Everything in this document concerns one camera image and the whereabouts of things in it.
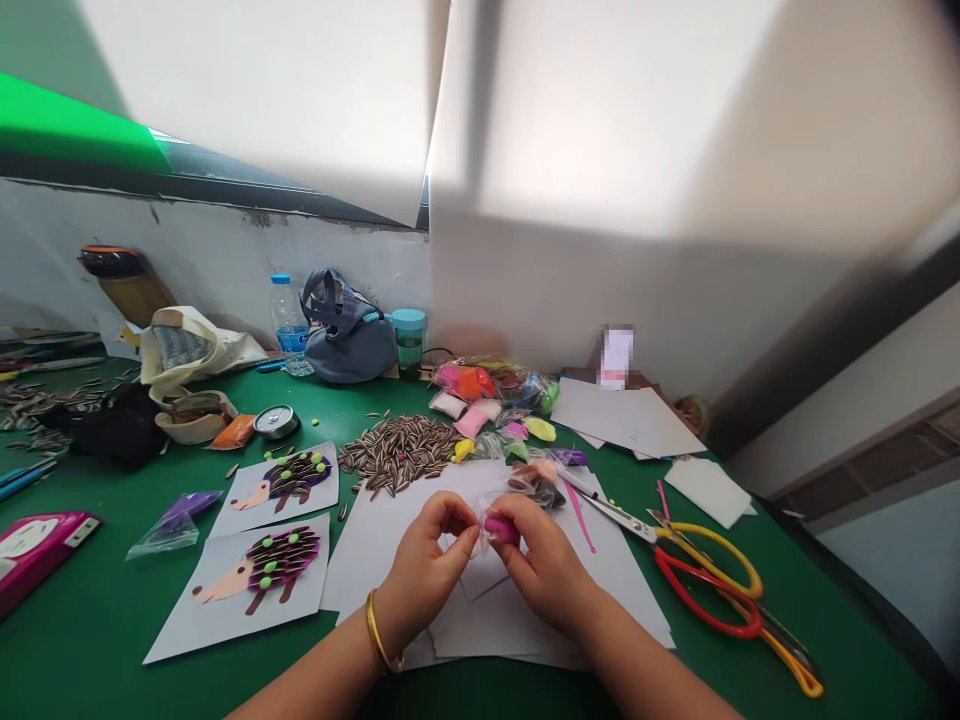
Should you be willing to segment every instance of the blue cap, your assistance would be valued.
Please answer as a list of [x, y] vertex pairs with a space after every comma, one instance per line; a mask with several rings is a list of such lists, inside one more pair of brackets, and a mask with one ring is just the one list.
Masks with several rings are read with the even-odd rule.
[[419, 330], [427, 321], [427, 316], [421, 310], [400, 308], [390, 313], [390, 322], [400, 330]]

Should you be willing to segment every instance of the hand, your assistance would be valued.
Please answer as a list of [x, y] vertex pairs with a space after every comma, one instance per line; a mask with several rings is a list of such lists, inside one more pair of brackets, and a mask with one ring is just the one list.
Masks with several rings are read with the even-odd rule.
[[[437, 544], [442, 533], [457, 540], [446, 553]], [[384, 650], [397, 657], [443, 609], [463, 574], [480, 525], [459, 495], [433, 495], [403, 534], [390, 574], [374, 597], [374, 614]]]
[[509, 493], [493, 509], [513, 521], [527, 541], [527, 554], [498, 540], [500, 555], [527, 605], [551, 627], [579, 645], [591, 618], [601, 612], [606, 593], [583, 567], [560, 526], [530, 498]]

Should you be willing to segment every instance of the gold bangle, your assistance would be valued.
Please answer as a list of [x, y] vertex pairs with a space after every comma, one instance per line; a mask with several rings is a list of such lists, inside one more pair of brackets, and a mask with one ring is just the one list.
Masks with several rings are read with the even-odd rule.
[[400, 653], [400, 657], [397, 658], [395, 663], [390, 662], [387, 659], [387, 652], [383, 649], [383, 643], [380, 640], [380, 632], [377, 630], [377, 619], [373, 615], [373, 596], [377, 594], [377, 589], [374, 588], [370, 591], [370, 594], [367, 595], [367, 630], [370, 631], [370, 639], [373, 640], [374, 650], [377, 655], [380, 656], [380, 660], [383, 661], [383, 664], [386, 666], [387, 670], [392, 672], [394, 675], [399, 675], [403, 672], [403, 653]]

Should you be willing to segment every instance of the gray bag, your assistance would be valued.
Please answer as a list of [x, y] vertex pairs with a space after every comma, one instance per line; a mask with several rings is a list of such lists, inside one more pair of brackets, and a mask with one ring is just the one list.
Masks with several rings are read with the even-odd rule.
[[[338, 285], [342, 297], [338, 302]], [[358, 383], [383, 375], [397, 363], [393, 326], [380, 309], [358, 295], [332, 268], [310, 274], [300, 295], [310, 321], [324, 328], [310, 335], [304, 352], [321, 380]]]

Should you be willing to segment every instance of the wrist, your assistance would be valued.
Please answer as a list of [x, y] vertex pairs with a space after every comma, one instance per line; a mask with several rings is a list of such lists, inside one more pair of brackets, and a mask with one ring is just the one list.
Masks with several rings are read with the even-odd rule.
[[587, 655], [598, 642], [602, 642], [603, 628], [611, 612], [615, 611], [611, 603], [617, 604], [613, 597], [596, 583], [591, 583], [591, 587], [579, 603], [569, 635], [577, 647]]
[[377, 631], [383, 650], [391, 660], [400, 657], [404, 648], [417, 636], [412, 629], [402, 601], [394, 594], [389, 579], [384, 582], [373, 596], [373, 614], [377, 621]]

